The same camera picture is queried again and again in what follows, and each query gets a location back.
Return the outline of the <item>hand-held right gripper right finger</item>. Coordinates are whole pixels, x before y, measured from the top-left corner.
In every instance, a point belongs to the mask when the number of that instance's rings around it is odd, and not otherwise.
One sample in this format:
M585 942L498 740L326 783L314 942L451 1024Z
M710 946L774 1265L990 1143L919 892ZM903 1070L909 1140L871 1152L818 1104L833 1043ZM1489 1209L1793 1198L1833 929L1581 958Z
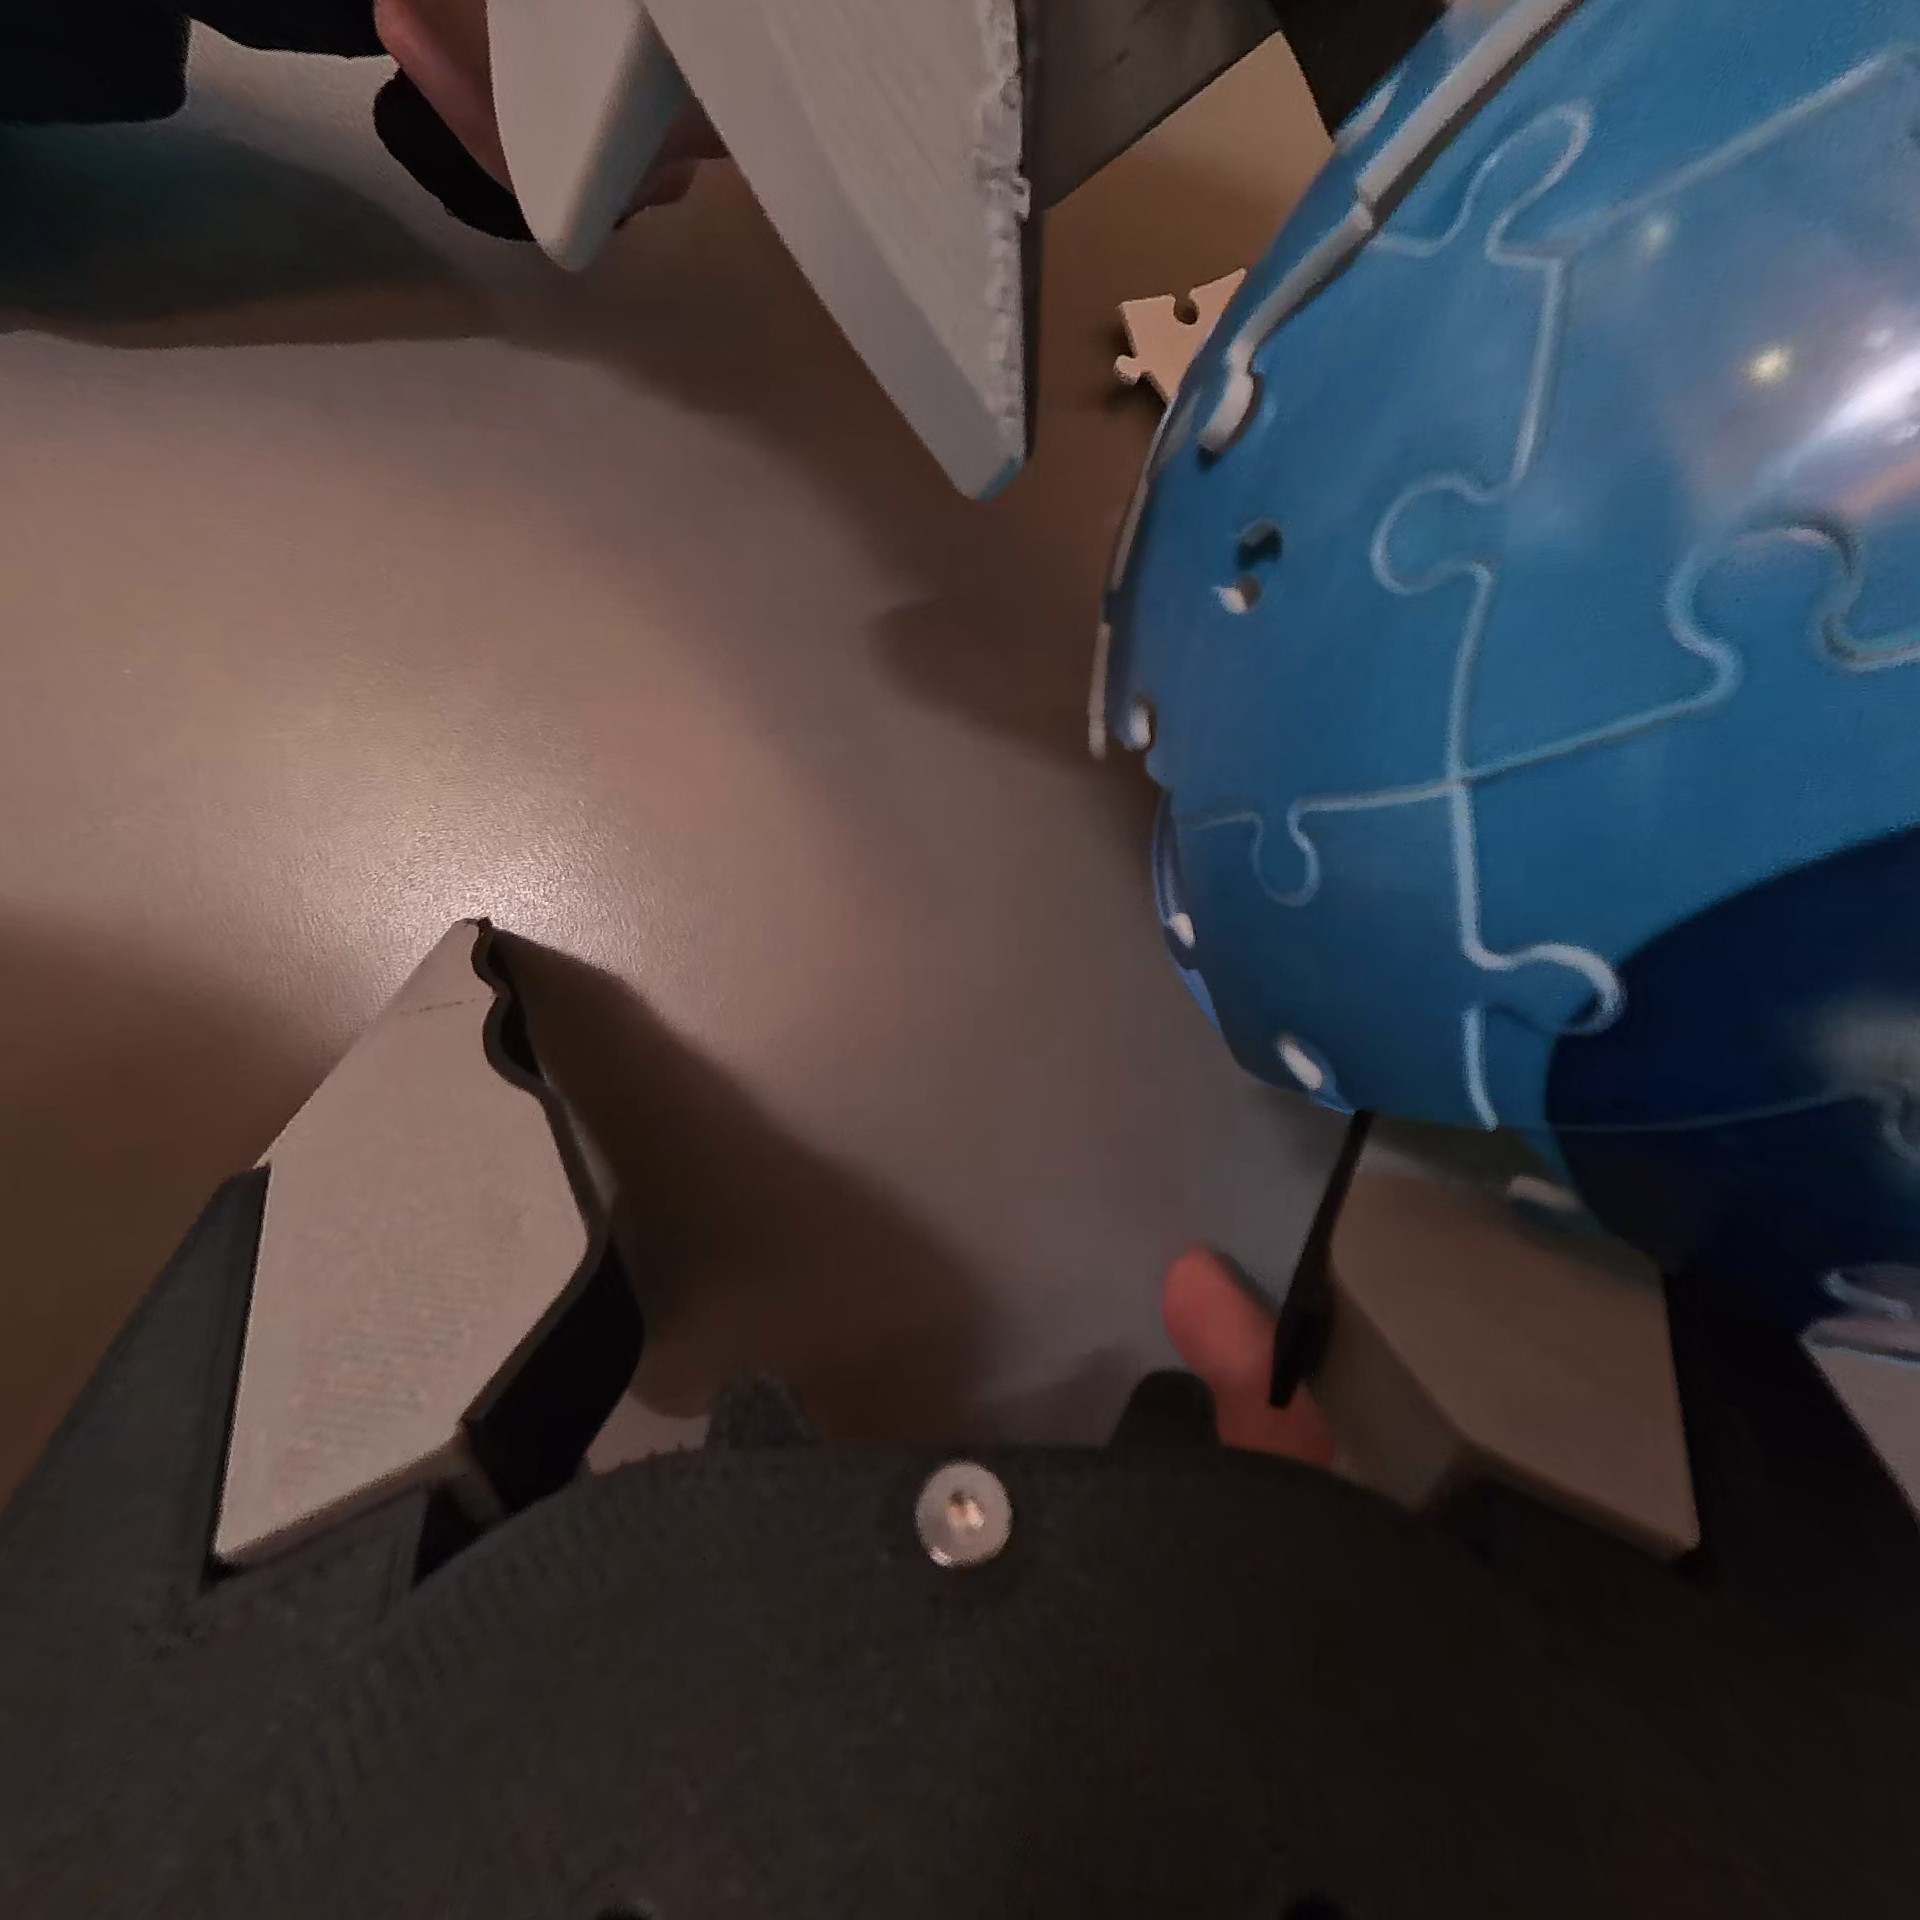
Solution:
M1269 1402L1409 1506L1498 1483L1673 1562L1699 1521L1658 1274L1513 1134L1287 1111Z

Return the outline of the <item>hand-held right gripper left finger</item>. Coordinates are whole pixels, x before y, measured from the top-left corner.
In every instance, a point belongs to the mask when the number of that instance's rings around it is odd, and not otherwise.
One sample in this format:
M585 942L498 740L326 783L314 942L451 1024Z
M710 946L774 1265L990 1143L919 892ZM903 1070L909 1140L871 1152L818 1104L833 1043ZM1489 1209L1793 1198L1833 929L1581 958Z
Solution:
M400 1496L493 1530L578 1475L642 1320L487 919L439 938L256 1168L223 1568Z

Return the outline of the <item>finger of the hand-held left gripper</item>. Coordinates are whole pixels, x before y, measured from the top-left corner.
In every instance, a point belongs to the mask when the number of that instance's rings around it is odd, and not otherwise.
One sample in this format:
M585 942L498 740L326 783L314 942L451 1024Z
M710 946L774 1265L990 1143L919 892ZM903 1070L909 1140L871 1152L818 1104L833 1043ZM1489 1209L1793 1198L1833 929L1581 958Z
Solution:
M690 110L968 496L1029 454L1025 35L1011 2L493 2L497 130L582 272Z
M1065 201L1281 27L1269 2L1019 2L1023 170Z

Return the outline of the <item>blue puzzle ball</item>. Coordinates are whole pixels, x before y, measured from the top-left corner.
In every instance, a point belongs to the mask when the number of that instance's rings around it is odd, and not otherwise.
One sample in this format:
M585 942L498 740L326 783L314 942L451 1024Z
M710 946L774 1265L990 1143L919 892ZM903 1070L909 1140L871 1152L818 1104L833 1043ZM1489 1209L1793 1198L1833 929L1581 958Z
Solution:
M1915 1343L1919 8L1323 6L1093 732L1248 1074Z

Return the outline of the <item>person's left forearm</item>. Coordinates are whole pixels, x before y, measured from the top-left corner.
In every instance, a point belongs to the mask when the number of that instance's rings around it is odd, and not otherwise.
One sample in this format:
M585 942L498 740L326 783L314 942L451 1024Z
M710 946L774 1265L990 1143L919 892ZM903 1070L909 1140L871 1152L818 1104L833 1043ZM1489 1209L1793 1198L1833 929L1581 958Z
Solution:
M193 30L258 54L381 58L370 2L3 2L3 123L151 123L185 103Z

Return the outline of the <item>white puzzle piece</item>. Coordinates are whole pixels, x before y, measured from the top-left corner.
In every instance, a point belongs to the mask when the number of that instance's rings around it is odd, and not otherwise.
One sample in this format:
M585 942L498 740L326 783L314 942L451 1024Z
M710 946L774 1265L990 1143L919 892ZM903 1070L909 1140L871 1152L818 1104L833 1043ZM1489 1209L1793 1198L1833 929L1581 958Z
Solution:
M1112 364L1114 379L1128 391L1149 388L1168 407L1245 282L1247 271L1237 268L1184 296L1120 302L1120 350Z

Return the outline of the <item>person's left hand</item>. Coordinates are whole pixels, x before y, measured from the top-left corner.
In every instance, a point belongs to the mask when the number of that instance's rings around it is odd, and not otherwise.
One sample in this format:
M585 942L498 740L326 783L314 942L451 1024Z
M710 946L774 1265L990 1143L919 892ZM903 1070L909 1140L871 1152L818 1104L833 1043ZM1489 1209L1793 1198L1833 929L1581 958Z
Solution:
M489 6L373 2L373 22L384 51L448 132L494 183L511 188L493 87Z

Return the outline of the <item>person's right hand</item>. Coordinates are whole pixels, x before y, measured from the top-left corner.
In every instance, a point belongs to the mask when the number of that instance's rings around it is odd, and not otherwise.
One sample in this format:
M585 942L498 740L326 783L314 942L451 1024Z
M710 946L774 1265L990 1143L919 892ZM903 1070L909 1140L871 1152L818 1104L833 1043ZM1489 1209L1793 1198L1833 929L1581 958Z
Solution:
M1311 1388L1273 1402L1281 1316L1239 1272L1206 1247L1182 1252L1161 1286L1161 1316L1173 1352L1214 1402L1218 1442L1331 1473L1338 1441Z

